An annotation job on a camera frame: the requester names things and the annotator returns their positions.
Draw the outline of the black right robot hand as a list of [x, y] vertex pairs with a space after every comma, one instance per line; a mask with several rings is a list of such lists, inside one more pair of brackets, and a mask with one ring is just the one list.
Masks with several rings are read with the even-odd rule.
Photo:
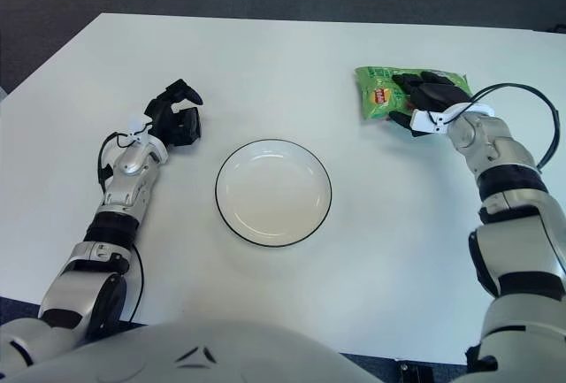
[[420, 111], [444, 112], [458, 103], [469, 103], [471, 96], [449, 78], [433, 72], [395, 74], [393, 82]]

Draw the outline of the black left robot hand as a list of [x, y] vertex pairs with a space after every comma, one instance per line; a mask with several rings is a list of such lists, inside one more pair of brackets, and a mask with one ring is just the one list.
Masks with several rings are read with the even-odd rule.
[[188, 100], [196, 106], [203, 105], [200, 95], [183, 79], [178, 79], [164, 92], [152, 99], [144, 114], [151, 118], [149, 134], [156, 137], [165, 147], [186, 146], [201, 137], [201, 122], [196, 107], [174, 111], [172, 106]]

